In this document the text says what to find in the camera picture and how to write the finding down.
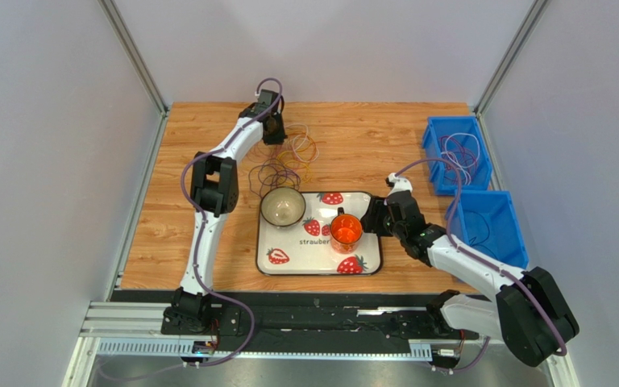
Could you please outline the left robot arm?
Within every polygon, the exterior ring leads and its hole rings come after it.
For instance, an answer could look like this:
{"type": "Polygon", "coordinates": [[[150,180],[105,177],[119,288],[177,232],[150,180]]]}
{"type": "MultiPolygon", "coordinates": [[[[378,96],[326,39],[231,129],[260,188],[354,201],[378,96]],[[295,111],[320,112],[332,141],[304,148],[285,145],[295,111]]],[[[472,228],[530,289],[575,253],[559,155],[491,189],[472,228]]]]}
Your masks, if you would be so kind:
{"type": "Polygon", "coordinates": [[[199,152],[184,171],[192,173],[190,187],[181,183],[195,209],[193,242],[187,269],[165,318],[201,331],[210,325],[213,267],[225,222],[239,200],[238,162],[253,146],[282,144],[286,139],[281,92],[261,89],[257,101],[245,108],[231,133],[208,152],[199,152]]]}

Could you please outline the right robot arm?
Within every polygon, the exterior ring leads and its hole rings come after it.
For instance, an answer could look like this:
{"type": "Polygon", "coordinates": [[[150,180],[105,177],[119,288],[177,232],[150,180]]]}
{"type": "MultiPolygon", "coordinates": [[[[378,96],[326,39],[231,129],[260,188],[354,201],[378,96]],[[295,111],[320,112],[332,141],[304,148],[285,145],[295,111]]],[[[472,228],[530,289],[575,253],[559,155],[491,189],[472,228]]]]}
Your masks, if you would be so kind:
{"type": "Polygon", "coordinates": [[[526,271],[475,250],[449,229],[428,223],[408,190],[371,198],[360,222],[365,232],[397,239],[411,258],[458,277],[485,297],[441,293],[426,307],[437,328],[500,339],[530,367],[567,355],[580,326],[544,268],[526,271]]]}

